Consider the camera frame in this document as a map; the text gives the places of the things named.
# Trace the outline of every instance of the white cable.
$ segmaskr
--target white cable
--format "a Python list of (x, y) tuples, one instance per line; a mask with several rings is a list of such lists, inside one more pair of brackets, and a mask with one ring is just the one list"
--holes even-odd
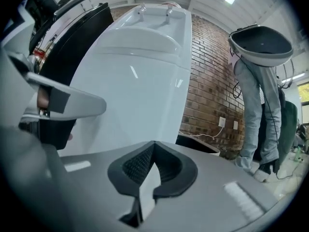
[(191, 136), (191, 137), (199, 137), (199, 136), (206, 136), (206, 137), (211, 137), (213, 140), (215, 137), (219, 136), (219, 134), (222, 132), (223, 130), (223, 127), (221, 127), (221, 130), (219, 131), (219, 133), (215, 136), (210, 136), (210, 135), (206, 135), (206, 134), (199, 134), (199, 135), (188, 135), (188, 136)]

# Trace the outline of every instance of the brick wall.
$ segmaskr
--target brick wall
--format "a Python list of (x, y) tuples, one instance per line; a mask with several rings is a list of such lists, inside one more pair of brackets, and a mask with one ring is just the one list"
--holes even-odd
[[(132, 7), (111, 9), (114, 20)], [(239, 150), (243, 143), (244, 106), (242, 96), (234, 99), (232, 94), (236, 80), (233, 70), (227, 66), (227, 37), (228, 34), (213, 23), (192, 16), (191, 76), (180, 131), (215, 136), (221, 129), (219, 117), (224, 117), (225, 128), (215, 140), (206, 136), (198, 138), (229, 152)], [(238, 130), (233, 129), (234, 120), (238, 122)]]

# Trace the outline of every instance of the person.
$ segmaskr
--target person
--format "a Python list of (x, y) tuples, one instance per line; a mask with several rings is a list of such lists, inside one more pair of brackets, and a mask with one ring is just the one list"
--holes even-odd
[(275, 68), (256, 65), (244, 57), (230, 51), (229, 65), (234, 74), (244, 102), (245, 137), (239, 156), (234, 164), (250, 172), (253, 155), (258, 146), (258, 133), (262, 118), (260, 87), (265, 100), (265, 117), (267, 121), (266, 139), (261, 149), (260, 166), (254, 173), (255, 179), (265, 181), (271, 174), (271, 165), (279, 158), (277, 142), (281, 128), (281, 105), (278, 95)]
[(293, 142), (293, 149), (297, 148), (298, 146), (302, 148), (305, 145), (305, 141), (306, 141), (306, 128), (304, 125), (301, 125), (299, 119), (297, 119), (297, 129)]

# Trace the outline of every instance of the jeans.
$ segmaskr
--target jeans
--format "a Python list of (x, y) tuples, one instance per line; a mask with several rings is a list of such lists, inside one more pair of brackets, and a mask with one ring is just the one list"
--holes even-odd
[(266, 139), (261, 149), (262, 160), (260, 164), (279, 158), (277, 140), (281, 128), (281, 106), (273, 67), (261, 67), (241, 57), (235, 64), (234, 74), (239, 81), (245, 106), (245, 138), (234, 164), (248, 172), (251, 168), (254, 152), (257, 149), (262, 117), (260, 87), (264, 93), (267, 121)]
[(293, 147), (296, 148), (299, 145), (305, 145), (304, 140), (300, 138), (300, 136), (296, 133), (294, 137)]

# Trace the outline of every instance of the window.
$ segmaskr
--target window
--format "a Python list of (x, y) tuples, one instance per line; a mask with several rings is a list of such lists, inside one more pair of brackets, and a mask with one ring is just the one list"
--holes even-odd
[(309, 83), (298, 86), (300, 102), (309, 102)]

